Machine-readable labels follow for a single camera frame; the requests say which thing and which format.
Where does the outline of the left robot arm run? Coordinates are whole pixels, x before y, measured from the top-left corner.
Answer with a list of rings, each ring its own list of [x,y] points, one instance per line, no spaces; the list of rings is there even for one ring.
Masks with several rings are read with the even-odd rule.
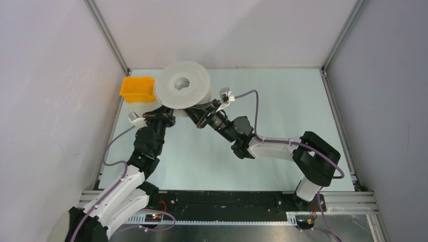
[[[83,208],[72,207],[65,241],[108,241],[117,229],[137,211],[159,205],[158,187],[147,182],[154,172],[165,143],[166,129],[176,118],[171,108],[160,108],[135,117],[134,149],[124,170],[95,199]]]

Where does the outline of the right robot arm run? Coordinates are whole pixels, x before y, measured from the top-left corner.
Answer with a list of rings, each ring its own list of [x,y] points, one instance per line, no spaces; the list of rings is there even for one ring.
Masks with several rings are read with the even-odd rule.
[[[303,173],[293,198],[298,210],[308,210],[322,188],[330,186],[333,179],[344,177],[338,167],[340,153],[316,133],[306,131],[292,139],[259,136],[248,117],[229,120],[227,114],[217,108],[213,102],[186,108],[184,113],[197,128],[210,126],[231,142],[232,151],[240,159],[275,158],[294,162]]]

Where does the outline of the white perforated cable spool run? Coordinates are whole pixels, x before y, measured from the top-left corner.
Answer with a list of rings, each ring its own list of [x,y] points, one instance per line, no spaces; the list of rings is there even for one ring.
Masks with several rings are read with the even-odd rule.
[[[177,62],[161,70],[155,77],[154,94],[165,107],[174,111],[174,116],[185,117],[184,109],[211,101],[210,75],[202,65],[195,62]]]

